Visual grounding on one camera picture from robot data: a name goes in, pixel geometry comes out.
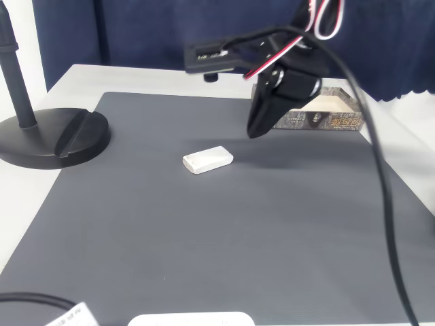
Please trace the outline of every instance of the red and white wire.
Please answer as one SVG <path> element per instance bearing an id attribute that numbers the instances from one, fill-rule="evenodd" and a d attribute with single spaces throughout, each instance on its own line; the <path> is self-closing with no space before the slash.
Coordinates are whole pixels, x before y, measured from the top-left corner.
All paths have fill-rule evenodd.
<path id="1" fill-rule="evenodd" d="M 308 0 L 308 1 L 309 1 L 308 11 L 309 11 L 309 15 L 310 15 L 310 20 L 308 22 L 307 27 L 305 28 L 305 31 L 306 32 L 309 31 L 314 25 L 314 35 L 318 39 L 326 40 L 326 39 L 333 38 L 338 33 L 338 30 L 340 29 L 341 23 L 343 21 L 345 0 L 338 0 L 338 14 L 337 14 L 337 20 L 335 23 L 335 27 L 334 27 L 333 32 L 329 35 L 326 35 L 326 36 L 322 35 L 319 32 L 319 28 L 320 28 L 321 20 L 324 16 L 324 13 L 325 13 L 325 9 L 328 6 L 330 0 L 323 0 L 323 2 L 321 3 L 321 5 L 319 7 L 319 12 L 317 13 L 317 15 L 315 12 L 316 11 L 316 0 Z M 293 39 L 281 51 L 276 53 L 272 58 L 268 59 L 259 68 L 255 69 L 255 70 L 251 70 L 249 73 L 244 75 L 243 78 L 245 78 L 245 80 L 249 80 L 252 77 L 255 77 L 259 73 L 263 72 L 265 69 L 267 69 L 269 66 L 271 66 L 275 61 L 279 60 L 284 54 L 289 52 L 301 39 L 302 39 L 301 36 Z"/>
<path id="2" fill-rule="evenodd" d="M 337 14 L 337 20 L 335 22 L 334 30 L 329 35 L 322 35 L 320 33 L 320 24 L 321 20 L 324 17 L 325 9 L 328 6 L 330 0 L 324 0 L 319 8 L 319 12 L 317 13 L 317 17 L 315 18 L 315 24 L 314 24 L 314 36 L 316 38 L 325 41 L 327 39 L 332 39 L 337 33 L 338 30 L 341 27 L 341 23 L 343 21 L 343 14 L 344 14 L 344 8 L 345 8 L 345 0 L 338 0 L 338 14 Z"/>

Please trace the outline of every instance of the gray desk mat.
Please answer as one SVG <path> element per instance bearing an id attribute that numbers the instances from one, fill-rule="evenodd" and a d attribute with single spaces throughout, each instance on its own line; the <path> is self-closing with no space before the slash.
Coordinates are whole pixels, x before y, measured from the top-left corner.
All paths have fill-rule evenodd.
<path id="1" fill-rule="evenodd" d="M 109 147 L 60 173 L 0 291 L 85 301 L 113 326 L 206 311 L 243 311 L 257 325 L 406 322 L 370 145 L 334 131 L 249 140 L 249 104 L 105 94 L 97 111 L 111 124 Z M 218 145 L 231 165 L 192 175 L 181 163 Z M 419 320 L 435 321 L 435 220 L 392 179 L 404 279 Z M 0 304 L 0 325 L 59 314 Z"/>

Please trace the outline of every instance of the black cable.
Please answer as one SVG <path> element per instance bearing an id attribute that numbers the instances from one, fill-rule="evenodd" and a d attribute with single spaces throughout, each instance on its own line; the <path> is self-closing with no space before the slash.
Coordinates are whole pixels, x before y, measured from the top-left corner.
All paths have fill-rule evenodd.
<path id="1" fill-rule="evenodd" d="M 365 101 L 364 95 L 362 94 L 362 91 L 360 90 L 360 87 L 358 86 L 358 83 L 356 82 L 356 79 L 353 76 L 352 72 L 346 67 L 346 64 L 334 52 L 329 50 L 328 47 L 326 47 L 325 44 L 323 44 L 320 40 L 318 40 L 312 34 L 292 26 L 283 26 L 283 27 L 264 29 L 256 33 L 248 33 L 239 37 L 235 37 L 225 42 L 221 48 L 225 50 L 228 49 L 230 46 L 233 46 L 234 44 L 253 41 L 255 39 L 266 37 L 270 34 L 275 34 L 280 32 L 297 33 L 300 36 L 306 37 L 315 46 L 317 46 L 320 50 L 322 50 L 327 56 L 329 56 L 330 59 L 332 59 L 332 61 L 334 61 L 334 63 L 337 65 L 337 67 L 341 70 L 341 72 L 349 81 L 349 85 L 353 93 L 355 94 L 355 99 L 358 103 L 358 106 L 361 109 L 363 118 L 366 121 L 368 134 L 370 135 L 370 140 L 372 141 L 373 156 L 375 157 L 376 166 L 379 174 L 379 180 L 381 182 L 382 194 L 383 194 L 385 237 L 387 240 L 387 250 L 388 250 L 389 264 L 391 266 L 391 272 L 393 274 L 393 278 L 396 284 L 399 298 L 402 302 L 403 308 L 409 319 L 409 322 L 411 323 L 412 326 L 419 326 L 419 323 L 413 311 L 413 307 L 411 306 L 411 303 L 409 301 L 406 288 L 404 286 L 402 273 L 400 271 L 400 265 L 398 261 L 396 237 L 394 234 L 392 187 L 391 187 L 391 181 L 389 179 L 387 163 L 383 159 L 381 144 L 377 136 L 375 123 L 373 122 L 372 115 L 368 110 L 368 105 Z"/>
<path id="2" fill-rule="evenodd" d="M 61 297 L 31 292 L 0 293 L 0 302 L 32 302 L 34 304 L 46 304 L 66 311 L 77 305 Z"/>

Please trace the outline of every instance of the blue curtain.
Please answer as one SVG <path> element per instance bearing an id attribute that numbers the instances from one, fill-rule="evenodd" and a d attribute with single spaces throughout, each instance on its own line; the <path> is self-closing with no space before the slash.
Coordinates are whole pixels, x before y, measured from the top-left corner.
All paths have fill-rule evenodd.
<path id="1" fill-rule="evenodd" d="M 183 69 L 185 43 L 287 24 L 299 3 L 33 0 L 48 88 L 74 63 Z M 435 92 L 434 0 L 347 0 L 328 45 L 377 100 Z"/>

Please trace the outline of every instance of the cable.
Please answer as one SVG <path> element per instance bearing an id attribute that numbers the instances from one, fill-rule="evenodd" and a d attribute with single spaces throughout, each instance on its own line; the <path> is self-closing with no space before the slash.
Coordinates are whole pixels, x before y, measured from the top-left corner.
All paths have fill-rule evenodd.
<path id="1" fill-rule="evenodd" d="M 57 307 L 66 311 L 77 305 L 76 303 L 61 297 L 31 292 L 0 293 L 0 302 L 32 302 L 34 304 L 45 304 Z"/>
<path id="2" fill-rule="evenodd" d="M 327 40 L 327 39 L 332 39 L 340 30 L 341 28 L 341 24 L 343 21 L 343 16 L 344 16 L 344 8 L 345 8 L 345 0 L 338 0 L 338 12 L 337 12 L 337 19 L 335 22 L 335 27 L 334 30 L 331 32 L 331 34 L 329 35 L 322 35 L 320 33 L 320 24 L 323 20 L 324 17 L 324 13 L 325 10 L 327 8 L 327 6 L 330 3 L 330 0 L 323 0 L 319 11 L 316 15 L 316 0 L 308 0 L 309 5 L 308 5 L 308 13 L 309 13 L 309 22 L 307 27 L 305 28 L 305 31 L 308 32 L 314 25 L 314 35 L 316 36 L 316 38 L 321 39 L 321 40 Z M 268 59 L 264 64 L 262 64 L 260 67 L 258 67 L 257 69 L 253 69 L 250 72 L 244 74 L 243 78 L 245 78 L 245 80 L 249 80 L 252 77 L 257 76 L 259 73 L 263 72 L 265 69 L 267 69 L 269 66 L 271 66 L 274 62 L 276 62 L 277 60 L 279 60 L 284 54 L 286 54 L 287 52 L 289 52 L 295 45 L 297 45 L 297 43 L 302 40 L 302 37 L 299 36 L 293 40 L 291 40 L 291 42 L 289 42 L 289 44 L 287 44 L 281 51 L 279 51 L 278 53 L 276 53 L 272 58 Z"/>
<path id="3" fill-rule="evenodd" d="M 392 187 L 389 179 L 389 173 L 387 169 L 387 163 L 383 159 L 381 144 L 379 142 L 379 138 L 377 136 L 375 123 L 373 122 L 373 118 L 368 110 L 368 105 L 365 101 L 364 95 L 356 82 L 355 77 L 352 72 L 347 68 L 346 64 L 328 47 L 323 44 L 320 40 L 318 40 L 314 35 L 297 29 L 292 26 L 286 27 L 277 27 L 266 29 L 263 31 L 259 31 L 257 33 L 249 33 L 246 35 L 242 35 L 240 37 L 235 37 L 233 39 L 228 40 L 222 46 L 223 49 L 227 49 L 230 46 L 243 43 L 246 41 L 252 41 L 261 37 L 265 37 L 270 34 L 286 32 L 286 33 L 297 33 L 300 36 L 306 37 L 309 41 L 311 41 L 315 46 L 317 46 L 320 50 L 322 50 L 341 70 L 344 76 L 347 78 L 349 85 L 355 94 L 355 99 L 358 103 L 358 106 L 362 112 L 363 118 L 366 122 L 368 134 L 370 135 L 370 140 L 372 141 L 372 150 L 373 156 L 375 157 L 376 167 L 379 175 L 379 181 L 381 182 L 381 189 L 383 195 L 383 212 L 384 212 L 384 224 L 385 224 L 385 237 L 387 241 L 387 250 L 389 263 L 391 266 L 391 273 L 393 274 L 394 282 L 396 284 L 396 288 L 398 291 L 398 295 L 400 301 L 402 302 L 402 306 L 404 311 L 411 323 L 412 326 L 419 326 L 417 318 L 415 317 L 415 313 L 413 311 L 413 307 L 409 301 L 408 294 L 406 292 L 406 288 L 404 286 L 402 273 L 400 271 L 400 265 L 398 261 L 398 253 L 396 248 L 396 237 L 394 234 L 394 213 L 393 213 L 393 198 L 392 198 Z"/>
<path id="4" fill-rule="evenodd" d="M 330 3 L 330 0 L 324 0 L 321 3 L 320 8 L 319 8 L 319 12 L 317 13 L 317 17 L 315 19 L 315 24 L 314 24 L 314 35 L 316 36 L 316 38 L 318 38 L 322 41 L 325 41 L 327 39 L 332 39 L 338 33 L 338 30 L 341 27 L 341 23 L 343 22 L 343 15 L 345 12 L 345 0 L 338 0 L 338 13 L 337 13 L 337 19 L 335 22 L 334 30 L 329 35 L 322 35 L 320 33 L 320 24 L 321 24 L 322 18 L 324 17 L 325 9 L 329 5 L 329 3 Z"/>

